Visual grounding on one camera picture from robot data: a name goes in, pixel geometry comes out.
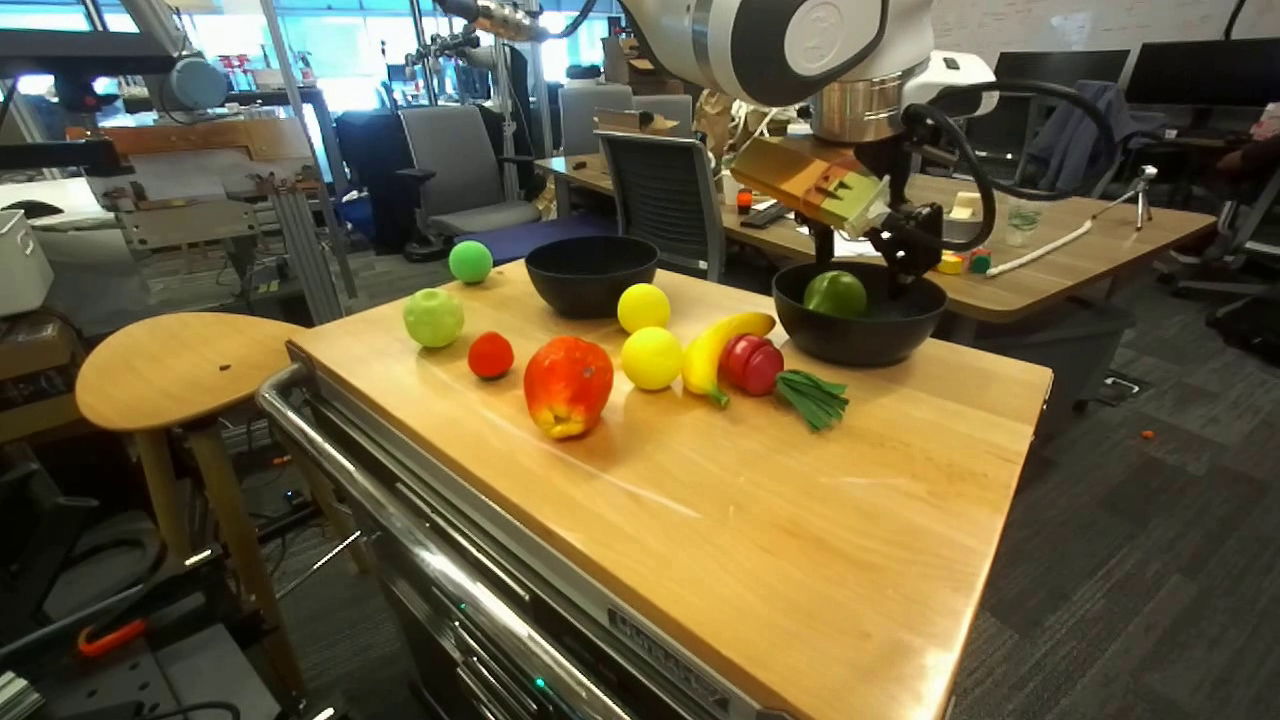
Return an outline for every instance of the round stool seat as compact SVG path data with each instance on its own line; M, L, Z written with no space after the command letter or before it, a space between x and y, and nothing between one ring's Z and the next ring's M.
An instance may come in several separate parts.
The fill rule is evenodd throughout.
M297 324L233 312L166 312L97 345L77 403L108 433L177 428L247 398L288 369Z

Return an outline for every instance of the red apple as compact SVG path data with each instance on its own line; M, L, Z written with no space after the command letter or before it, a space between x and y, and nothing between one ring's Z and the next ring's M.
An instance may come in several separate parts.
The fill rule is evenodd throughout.
M601 345L555 335L525 369L525 403L553 440L586 436L613 392L613 358Z

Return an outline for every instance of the wall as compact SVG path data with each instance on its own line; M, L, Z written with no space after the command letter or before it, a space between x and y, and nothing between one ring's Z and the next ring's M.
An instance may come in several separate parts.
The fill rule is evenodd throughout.
M934 0L934 48L1135 48L1144 39L1220 39L1234 0ZM1280 0L1245 0L1234 34L1280 34Z

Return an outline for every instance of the yellow banana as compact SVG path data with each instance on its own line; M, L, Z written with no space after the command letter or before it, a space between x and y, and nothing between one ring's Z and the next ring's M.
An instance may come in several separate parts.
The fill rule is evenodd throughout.
M733 312L714 324L707 324L685 351L685 392L687 397L707 397L714 403L725 403L725 387L720 387L720 355L734 335L767 335L771 331L771 316L767 312Z

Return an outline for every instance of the wooden stool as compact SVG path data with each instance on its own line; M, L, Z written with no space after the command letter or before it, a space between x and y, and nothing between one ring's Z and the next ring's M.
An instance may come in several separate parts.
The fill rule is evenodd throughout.
M86 351L77 375L84 421L133 436L155 528L173 561L191 555L191 528L166 453L166 433L182 428L227 563L240 577L247 602L266 625L265 657L283 700L305 695L299 665L283 636L281 600L259 561L233 456L208 421L250 398L266 375L283 371L283 339L297 331L297 324L259 316L173 312L118 327Z

